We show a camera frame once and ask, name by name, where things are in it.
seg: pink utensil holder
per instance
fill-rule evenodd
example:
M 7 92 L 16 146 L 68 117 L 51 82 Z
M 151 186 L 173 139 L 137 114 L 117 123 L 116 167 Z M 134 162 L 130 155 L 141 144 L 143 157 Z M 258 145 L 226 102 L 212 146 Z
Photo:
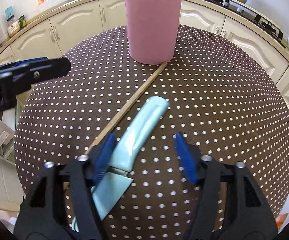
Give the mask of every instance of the pink utensil holder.
M 181 0 L 125 0 L 130 56 L 158 65 L 173 58 Z

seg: countertop edge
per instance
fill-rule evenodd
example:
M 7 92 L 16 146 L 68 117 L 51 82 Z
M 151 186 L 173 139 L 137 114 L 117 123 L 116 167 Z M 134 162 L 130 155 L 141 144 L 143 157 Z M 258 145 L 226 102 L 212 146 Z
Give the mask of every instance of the countertop edge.
M 13 42 L 15 41 L 17 38 L 19 38 L 22 34 L 24 34 L 26 31 L 30 30 L 31 28 L 33 28 L 34 26 L 36 26 L 37 24 L 43 22 L 44 20 L 49 19 L 50 17 L 52 17 L 53 15 L 56 15 L 58 13 L 61 13 L 62 11 L 65 11 L 67 9 L 73 8 L 75 6 L 87 3 L 87 2 L 91 2 L 91 1 L 95 1 L 95 0 L 76 0 L 73 1 L 69 4 L 65 4 L 63 6 L 60 6 L 59 8 L 56 8 L 48 13 L 46 13 L 45 15 L 33 20 L 31 23 L 29 23 L 25 28 L 23 28 L 22 30 L 20 30 L 17 34 L 15 34 L 12 38 L 10 38 L 5 44 L 3 44 L 3 46 L 0 49 L 0 54 Z M 227 10 L 226 8 L 223 8 L 219 5 L 210 3 L 206 0 L 186 0 L 189 2 L 193 2 L 202 6 L 205 6 L 207 8 L 210 8 L 212 10 L 215 10 L 219 13 L 224 14 L 225 16 L 228 16 L 234 20 L 236 20 L 237 22 L 241 23 L 242 25 L 246 26 L 247 28 L 251 29 L 252 31 L 254 31 L 256 34 L 258 34 L 259 36 L 261 36 L 262 38 L 264 38 L 271 46 L 273 46 L 288 62 L 289 62 L 289 51 L 287 49 L 285 49 L 283 46 L 281 46 L 273 37 L 271 37 L 268 33 L 266 33 L 264 30 L 262 30 L 260 27 L 256 26 L 255 24 L 253 24 L 252 22 L 250 22 L 249 20 L 245 19 L 244 17 L 230 11 Z

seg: brown tablecloth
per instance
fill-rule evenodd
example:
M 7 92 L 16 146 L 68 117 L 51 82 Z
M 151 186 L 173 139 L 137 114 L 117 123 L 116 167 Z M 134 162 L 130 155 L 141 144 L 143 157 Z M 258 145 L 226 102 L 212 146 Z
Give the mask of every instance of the brown tablecloth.
M 14 139 L 25 192 L 46 161 L 63 164 L 83 154 L 156 70 L 132 60 L 128 49 L 125 27 L 100 33 L 65 54 L 68 76 L 35 86 Z M 216 160 L 245 162 L 278 215 L 289 193 L 289 111 L 249 55 L 225 38 L 180 25 L 174 58 L 115 128 L 117 137 L 151 96 L 166 98 L 170 107 L 129 173 L 133 184 L 104 220 L 111 239 L 181 239 L 198 188 L 176 157 L 178 131 Z

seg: silver bolt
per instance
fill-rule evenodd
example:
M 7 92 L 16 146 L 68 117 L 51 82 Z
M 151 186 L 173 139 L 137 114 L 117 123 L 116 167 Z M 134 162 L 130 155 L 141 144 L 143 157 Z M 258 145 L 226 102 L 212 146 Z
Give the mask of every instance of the silver bolt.
M 46 168 L 52 168 L 54 166 L 54 162 L 46 162 L 45 167 Z
M 34 78 L 38 78 L 40 77 L 40 73 L 39 71 L 35 71 L 35 73 L 33 73 Z
M 201 160 L 203 160 L 205 162 L 210 162 L 210 161 L 212 161 L 212 157 L 210 155 L 202 155 Z
M 88 155 L 80 155 L 79 157 L 78 157 L 78 161 L 79 162 L 85 162 L 85 161 L 87 161 L 89 159 L 89 156 Z
M 243 162 L 237 162 L 236 167 L 238 168 L 244 168 L 246 165 Z

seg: gas stove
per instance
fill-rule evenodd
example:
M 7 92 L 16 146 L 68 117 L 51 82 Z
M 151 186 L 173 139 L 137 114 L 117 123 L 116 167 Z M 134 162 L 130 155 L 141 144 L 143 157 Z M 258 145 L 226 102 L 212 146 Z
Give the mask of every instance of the gas stove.
M 273 23 L 270 19 L 266 18 L 260 12 L 256 10 L 251 10 L 250 7 L 243 5 L 240 2 L 232 0 L 207 0 L 211 3 L 217 4 L 224 7 L 230 11 L 233 11 L 242 17 L 248 19 L 255 25 L 259 26 L 270 36 L 272 36 L 277 42 L 279 42 L 284 48 L 286 46 L 283 44 L 283 32 L 279 26 Z

